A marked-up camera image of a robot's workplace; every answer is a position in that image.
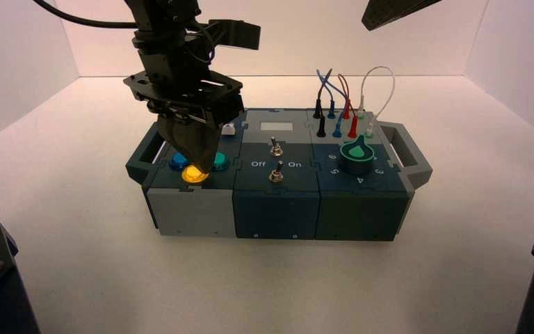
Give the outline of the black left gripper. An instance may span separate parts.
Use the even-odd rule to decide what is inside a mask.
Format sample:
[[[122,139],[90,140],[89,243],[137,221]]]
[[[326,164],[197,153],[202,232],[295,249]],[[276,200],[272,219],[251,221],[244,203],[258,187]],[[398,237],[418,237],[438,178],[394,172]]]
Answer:
[[[193,132],[165,116],[157,117],[157,126],[178,153],[201,171],[210,171],[221,131],[208,126],[230,122],[243,112],[242,83],[209,69],[213,47],[138,48],[137,53],[144,70],[128,76],[124,84],[136,100],[149,104],[152,113],[177,113],[198,121]]]

